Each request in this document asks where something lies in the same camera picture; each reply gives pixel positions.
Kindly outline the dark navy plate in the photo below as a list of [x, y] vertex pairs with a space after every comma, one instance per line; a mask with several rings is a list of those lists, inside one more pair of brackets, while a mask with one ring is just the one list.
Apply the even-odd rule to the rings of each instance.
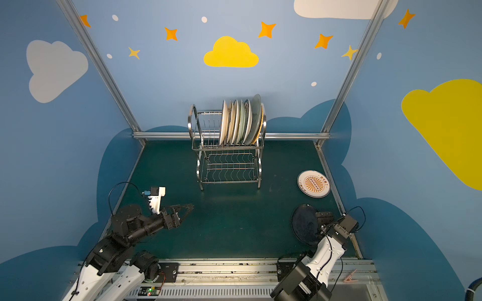
[[317, 247], [321, 238], [317, 210], [309, 204], [299, 205], [291, 216], [291, 229], [295, 237], [304, 245]]

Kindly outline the white plate grey emblem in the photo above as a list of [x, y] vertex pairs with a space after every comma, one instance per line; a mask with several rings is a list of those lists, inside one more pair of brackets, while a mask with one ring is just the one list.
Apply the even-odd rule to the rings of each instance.
[[235, 112], [235, 116], [232, 119], [233, 131], [232, 131], [232, 138], [230, 140], [230, 144], [236, 145], [237, 135], [238, 135], [239, 118], [240, 118], [240, 101], [239, 100], [236, 100], [234, 102], [232, 112]]

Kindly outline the cream floral plate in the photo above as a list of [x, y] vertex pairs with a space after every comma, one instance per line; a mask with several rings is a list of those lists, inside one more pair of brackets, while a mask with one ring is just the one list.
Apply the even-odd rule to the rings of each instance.
[[230, 145], [231, 144], [231, 140], [232, 140], [232, 136], [233, 136], [233, 129], [232, 127], [234, 126], [234, 104], [233, 104], [233, 101], [230, 102], [229, 106], [228, 106], [228, 112], [229, 112], [229, 115], [228, 115], [228, 126], [227, 126], [227, 136], [226, 136], [226, 140], [225, 140], [225, 144], [226, 145]]

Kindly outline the orange sunburst plate front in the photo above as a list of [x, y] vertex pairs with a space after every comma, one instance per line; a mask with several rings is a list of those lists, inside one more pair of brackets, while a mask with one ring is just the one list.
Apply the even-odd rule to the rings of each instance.
[[222, 120], [221, 120], [221, 126], [220, 126], [220, 137], [219, 137], [219, 145], [224, 145], [225, 143], [225, 138], [227, 136], [227, 126], [228, 126], [228, 105], [227, 101], [223, 101], [223, 107], [222, 107]]

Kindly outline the light green flower plate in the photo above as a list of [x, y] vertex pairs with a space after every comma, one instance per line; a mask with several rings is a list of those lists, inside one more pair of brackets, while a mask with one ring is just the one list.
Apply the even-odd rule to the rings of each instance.
[[245, 130], [245, 122], [246, 122], [246, 108], [244, 105], [243, 100], [239, 100], [238, 102], [238, 132], [237, 132], [237, 140], [236, 144], [241, 145], [242, 140], [244, 137], [244, 130]]

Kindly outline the white plate dark lettered rim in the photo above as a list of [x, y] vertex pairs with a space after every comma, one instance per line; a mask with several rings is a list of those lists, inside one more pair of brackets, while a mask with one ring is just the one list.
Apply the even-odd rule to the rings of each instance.
[[246, 124], [244, 126], [244, 136], [242, 140], [242, 144], [246, 144], [248, 135], [251, 131], [251, 125], [252, 125], [252, 109], [251, 109], [251, 102], [250, 100], [246, 100], [244, 102], [244, 107], [246, 110]]

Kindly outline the plain pale green plate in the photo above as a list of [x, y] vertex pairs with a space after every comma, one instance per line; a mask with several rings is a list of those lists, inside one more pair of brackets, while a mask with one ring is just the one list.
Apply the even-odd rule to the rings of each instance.
[[261, 96], [256, 94], [253, 99], [251, 100], [251, 109], [252, 109], [252, 125], [249, 136], [246, 140], [248, 145], [251, 145], [256, 140], [256, 134], [259, 129], [259, 124], [261, 122]]

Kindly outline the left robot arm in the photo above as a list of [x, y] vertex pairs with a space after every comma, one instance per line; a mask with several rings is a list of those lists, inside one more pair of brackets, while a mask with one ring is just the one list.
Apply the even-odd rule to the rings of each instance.
[[135, 246], [162, 229], [178, 228], [192, 212], [192, 204], [162, 207], [159, 214], [144, 216], [140, 206], [121, 208], [112, 217], [112, 233], [90, 251], [79, 276], [64, 300], [124, 300], [145, 280], [166, 280], [159, 259]]

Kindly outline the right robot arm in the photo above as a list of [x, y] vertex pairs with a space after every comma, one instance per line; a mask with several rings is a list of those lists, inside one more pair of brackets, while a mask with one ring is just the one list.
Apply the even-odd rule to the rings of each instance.
[[358, 229], [349, 214], [321, 227], [321, 241], [313, 256], [296, 262], [294, 268], [277, 284], [270, 296], [273, 300], [330, 300], [330, 273], [346, 251], [345, 244]]

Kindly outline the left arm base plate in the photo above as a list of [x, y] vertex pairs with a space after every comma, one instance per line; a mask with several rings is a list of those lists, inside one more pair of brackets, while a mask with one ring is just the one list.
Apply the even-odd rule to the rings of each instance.
[[178, 262], [159, 262], [158, 283], [175, 283], [178, 276]]

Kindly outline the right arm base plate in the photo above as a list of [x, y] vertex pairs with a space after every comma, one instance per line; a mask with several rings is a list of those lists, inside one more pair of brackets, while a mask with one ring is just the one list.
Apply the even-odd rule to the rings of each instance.
[[295, 258], [281, 258], [276, 262], [277, 281], [281, 282], [296, 266]]

